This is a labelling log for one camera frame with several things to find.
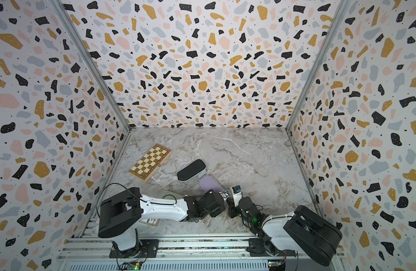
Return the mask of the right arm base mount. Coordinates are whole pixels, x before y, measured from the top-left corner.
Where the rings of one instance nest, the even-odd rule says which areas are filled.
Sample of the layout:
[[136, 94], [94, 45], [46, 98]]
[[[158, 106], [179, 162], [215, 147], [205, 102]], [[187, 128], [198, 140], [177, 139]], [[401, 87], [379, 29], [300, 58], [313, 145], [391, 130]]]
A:
[[279, 250], [272, 245], [268, 245], [262, 238], [251, 238], [248, 240], [247, 252], [252, 257], [272, 256], [272, 257], [284, 257], [284, 256], [296, 256], [296, 252], [293, 250]]

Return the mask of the mint green zippered sleeve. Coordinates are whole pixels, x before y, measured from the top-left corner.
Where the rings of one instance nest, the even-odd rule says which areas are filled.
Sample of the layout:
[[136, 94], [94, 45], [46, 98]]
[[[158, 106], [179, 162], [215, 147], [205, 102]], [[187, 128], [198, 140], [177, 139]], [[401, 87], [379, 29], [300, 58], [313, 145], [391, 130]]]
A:
[[177, 195], [176, 193], [173, 193], [173, 192], [164, 191], [161, 194], [161, 198], [175, 201], [175, 200], [178, 200], [179, 198], [181, 198], [181, 196]]

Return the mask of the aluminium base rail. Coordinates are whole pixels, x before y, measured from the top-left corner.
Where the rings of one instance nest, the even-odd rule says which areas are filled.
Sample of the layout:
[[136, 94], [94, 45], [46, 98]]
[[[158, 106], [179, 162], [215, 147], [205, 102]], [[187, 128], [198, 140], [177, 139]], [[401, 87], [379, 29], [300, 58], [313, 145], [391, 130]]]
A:
[[348, 271], [342, 249], [329, 266], [309, 255], [287, 250], [278, 256], [256, 254], [251, 234], [143, 235], [142, 251], [118, 258], [108, 239], [71, 238], [54, 267], [56, 271]]

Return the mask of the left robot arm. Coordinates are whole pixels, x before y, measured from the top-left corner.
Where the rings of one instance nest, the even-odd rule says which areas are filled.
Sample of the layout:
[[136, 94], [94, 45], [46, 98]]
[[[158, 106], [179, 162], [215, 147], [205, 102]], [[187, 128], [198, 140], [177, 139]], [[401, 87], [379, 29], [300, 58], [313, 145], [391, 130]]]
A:
[[198, 222], [208, 215], [216, 217], [224, 210], [225, 200], [219, 192], [169, 200], [143, 195], [138, 187], [125, 188], [101, 202], [98, 236], [110, 238], [120, 251], [128, 251], [139, 245], [133, 228], [139, 220]]

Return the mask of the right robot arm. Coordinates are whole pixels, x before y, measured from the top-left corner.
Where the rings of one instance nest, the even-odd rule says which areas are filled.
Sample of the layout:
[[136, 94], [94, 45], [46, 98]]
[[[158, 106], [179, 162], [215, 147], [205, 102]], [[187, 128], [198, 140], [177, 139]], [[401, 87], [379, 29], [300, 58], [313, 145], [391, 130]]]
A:
[[238, 204], [227, 199], [228, 214], [239, 217], [256, 237], [249, 240], [251, 256], [284, 256], [303, 252], [322, 266], [329, 266], [343, 237], [340, 230], [312, 210], [300, 205], [286, 215], [261, 212], [248, 197]]

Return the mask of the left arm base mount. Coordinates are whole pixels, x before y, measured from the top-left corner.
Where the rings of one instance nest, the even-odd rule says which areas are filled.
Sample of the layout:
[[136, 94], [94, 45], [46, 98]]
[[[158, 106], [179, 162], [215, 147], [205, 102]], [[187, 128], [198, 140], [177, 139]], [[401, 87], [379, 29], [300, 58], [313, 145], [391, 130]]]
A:
[[121, 251], [112, 241], [112, 249], [109, 253], [111, 259], [147, 259], [155, 258], [159, 247], [158, 239], [142, 239], [134, 248]]

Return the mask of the wooden chessboard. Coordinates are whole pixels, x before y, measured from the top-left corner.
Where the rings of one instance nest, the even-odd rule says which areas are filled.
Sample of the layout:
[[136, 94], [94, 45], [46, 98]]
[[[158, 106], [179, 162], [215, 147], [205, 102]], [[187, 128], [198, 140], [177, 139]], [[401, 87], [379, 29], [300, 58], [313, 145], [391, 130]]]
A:
[[148, 182], [159, 170], [159, 167], [170, 157], [171, 150], [155, 144], [142, 158], [129, 170], [129, 173], [136, 176], [143, 182]]

